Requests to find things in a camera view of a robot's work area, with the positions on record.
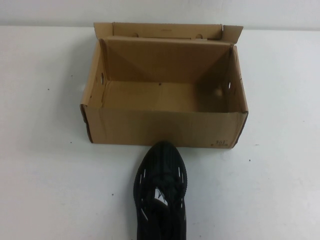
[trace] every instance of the cardboard box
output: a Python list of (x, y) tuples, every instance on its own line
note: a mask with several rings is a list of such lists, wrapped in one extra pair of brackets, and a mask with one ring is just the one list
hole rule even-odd
[(241, 26), (95, 23), (80, 105), (97, 144), (233, 148), (246, 102), (235, 44)]

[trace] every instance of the white surface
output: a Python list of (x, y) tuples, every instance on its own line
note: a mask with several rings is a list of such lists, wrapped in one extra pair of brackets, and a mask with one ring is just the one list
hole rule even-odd
[[(93, 28), (0, 33), (0, 239), (135, 240), (148, 147), (88, 140), (79, 103)], [(320, 32), (243, 32), (239, 143), (179, 149), (188, 240), (320, 239), (319, 43)]]
[(319, 0), (1, 0), (0, 25), (197, 23), (320, 29)]

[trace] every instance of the white wall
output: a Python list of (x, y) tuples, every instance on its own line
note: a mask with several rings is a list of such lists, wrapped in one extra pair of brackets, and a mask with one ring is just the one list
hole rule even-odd
[(222, 23), (320, 29), (319, 0), (0, 0), (0, 25)]

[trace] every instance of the black shoe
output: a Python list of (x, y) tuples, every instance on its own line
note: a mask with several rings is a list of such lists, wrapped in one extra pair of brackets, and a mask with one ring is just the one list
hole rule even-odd
[(158, 142), (135, 176), (137, 240), (186, 240), (187, 171), (178, 150)]

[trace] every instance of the white logo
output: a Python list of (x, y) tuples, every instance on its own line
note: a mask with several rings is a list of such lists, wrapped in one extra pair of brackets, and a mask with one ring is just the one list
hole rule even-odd
[(158, 188), (154, 191), (154, 198), (168, 206), (168, 202), (165, 200), (165, 195)]

